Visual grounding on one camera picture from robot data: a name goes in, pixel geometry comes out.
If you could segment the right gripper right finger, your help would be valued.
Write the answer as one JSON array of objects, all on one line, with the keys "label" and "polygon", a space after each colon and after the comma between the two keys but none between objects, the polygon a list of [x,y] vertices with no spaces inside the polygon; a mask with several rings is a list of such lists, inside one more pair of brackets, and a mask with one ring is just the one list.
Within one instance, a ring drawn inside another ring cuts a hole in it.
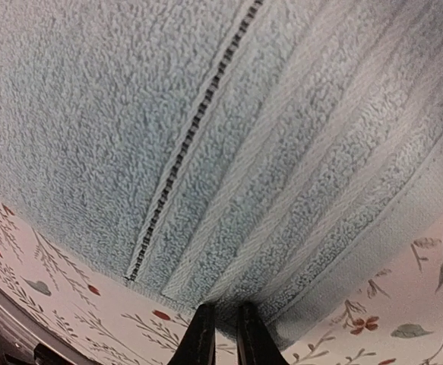
[{"label": "right gripper right finger", "polygon": [[253,303],[243,303],[238,308],[236,331],[238,364],[289,364],[277,348]]}]

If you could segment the light blue towel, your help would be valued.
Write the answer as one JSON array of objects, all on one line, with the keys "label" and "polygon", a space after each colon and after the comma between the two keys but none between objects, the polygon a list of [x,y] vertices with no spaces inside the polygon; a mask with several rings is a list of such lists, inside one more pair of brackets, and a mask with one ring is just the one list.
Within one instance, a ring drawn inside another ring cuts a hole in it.
[{"label": "light blue towel", "polygon": [[0,1],[0,197],[287,348],[443,210],[443,1]]}]

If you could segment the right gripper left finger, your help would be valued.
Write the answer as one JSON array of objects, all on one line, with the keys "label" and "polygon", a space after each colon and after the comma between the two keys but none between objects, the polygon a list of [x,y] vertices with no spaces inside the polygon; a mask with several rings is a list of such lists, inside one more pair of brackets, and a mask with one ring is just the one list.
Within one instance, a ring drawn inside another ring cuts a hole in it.
[{"label": "right gripper left finger", "polygon": [[201,304],[168,365],[215,364],[215,347],[215,307]]}]

